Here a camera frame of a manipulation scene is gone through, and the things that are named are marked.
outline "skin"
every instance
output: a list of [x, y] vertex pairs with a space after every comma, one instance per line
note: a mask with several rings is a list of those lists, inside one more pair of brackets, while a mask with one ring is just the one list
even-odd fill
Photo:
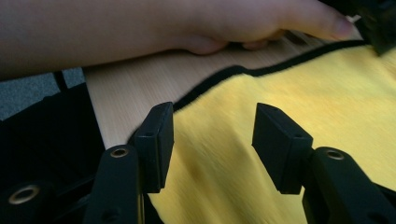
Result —
[[0, 0], [0, 79], [168, 49], [259, 49], [285, 30], [339, 40], [352, 24], [317, 0]]

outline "fingernail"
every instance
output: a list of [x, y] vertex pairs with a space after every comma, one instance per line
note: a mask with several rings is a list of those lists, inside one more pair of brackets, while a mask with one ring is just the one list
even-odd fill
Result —
[[335, 25], [332, 37], [336, 40], [346, 40], [352, 35], [353, 24], [344, 17], [340, 17]]

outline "clamp jaw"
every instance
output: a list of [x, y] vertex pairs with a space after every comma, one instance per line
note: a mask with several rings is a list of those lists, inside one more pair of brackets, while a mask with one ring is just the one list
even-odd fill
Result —
[[308, 223], [396, 223], [396, 192], [371, 182], [345, 152], [312, 143], [283, 111], [257, 105], [252, 145], [280, 193], [304, 186]]

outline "gray carpet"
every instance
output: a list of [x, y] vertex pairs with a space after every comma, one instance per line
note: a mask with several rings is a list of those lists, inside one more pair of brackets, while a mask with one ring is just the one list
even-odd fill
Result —
[[[68, 88], [85, 82], [80, 68], [63, 72]], [[9, 118], [29, 105], [57, 92], [59, 89], [52, 74], [0, 82], [0, 119]]]

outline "black fabric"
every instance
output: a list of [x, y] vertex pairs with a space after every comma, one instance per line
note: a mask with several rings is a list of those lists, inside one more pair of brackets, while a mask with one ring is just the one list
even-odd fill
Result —
[[93, 175], [105, 150], [85, 84], [0, 121], [0, 191], [47, 180], [61, 189]]

